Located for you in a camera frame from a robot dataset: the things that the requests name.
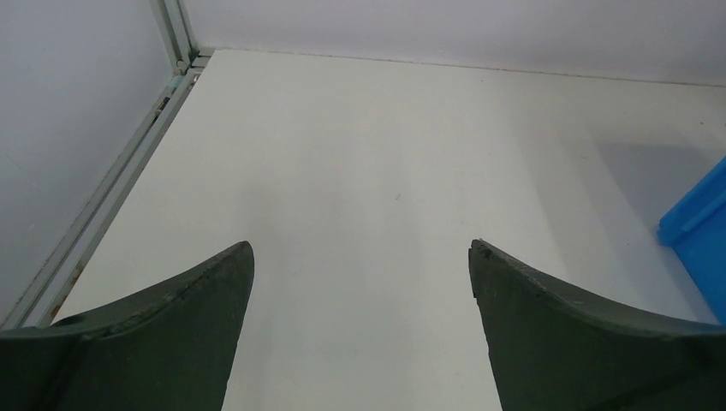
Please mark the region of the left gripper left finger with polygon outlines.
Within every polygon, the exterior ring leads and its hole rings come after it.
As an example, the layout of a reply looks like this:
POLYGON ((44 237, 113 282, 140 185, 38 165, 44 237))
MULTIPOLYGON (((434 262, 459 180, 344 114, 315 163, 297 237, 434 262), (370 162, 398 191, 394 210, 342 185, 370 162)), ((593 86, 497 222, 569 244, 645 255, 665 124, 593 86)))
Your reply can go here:
POLYGON ((120 300, 4 331, 2 409, 221 409, 253 279, 241 241, 120 300))

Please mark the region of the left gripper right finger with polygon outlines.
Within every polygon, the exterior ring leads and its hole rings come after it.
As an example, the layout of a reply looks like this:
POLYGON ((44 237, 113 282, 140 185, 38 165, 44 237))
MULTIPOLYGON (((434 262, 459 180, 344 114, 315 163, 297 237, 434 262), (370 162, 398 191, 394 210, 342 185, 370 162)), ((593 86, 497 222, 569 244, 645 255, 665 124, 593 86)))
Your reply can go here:
POLYGON ((468 267, 503 409, 724 409, 721 325, 604 298, 483 240, 468 267))

